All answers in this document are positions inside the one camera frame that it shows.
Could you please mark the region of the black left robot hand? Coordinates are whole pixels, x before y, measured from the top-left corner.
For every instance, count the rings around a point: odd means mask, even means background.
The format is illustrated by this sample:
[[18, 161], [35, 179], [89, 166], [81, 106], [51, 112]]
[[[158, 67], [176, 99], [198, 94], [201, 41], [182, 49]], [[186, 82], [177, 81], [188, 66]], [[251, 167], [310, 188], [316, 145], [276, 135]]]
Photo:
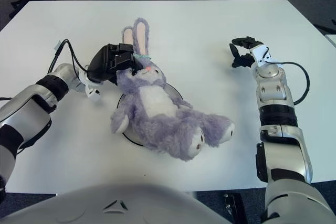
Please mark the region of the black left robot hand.
[[117, 85], [117, 71], [129, 68], [132, 74], [143, 69], [142, 64], [134, 56], [133, 46], [107, 44], [92, 59], [87, 69], [87, 77], [94, 83], [108, 80]]

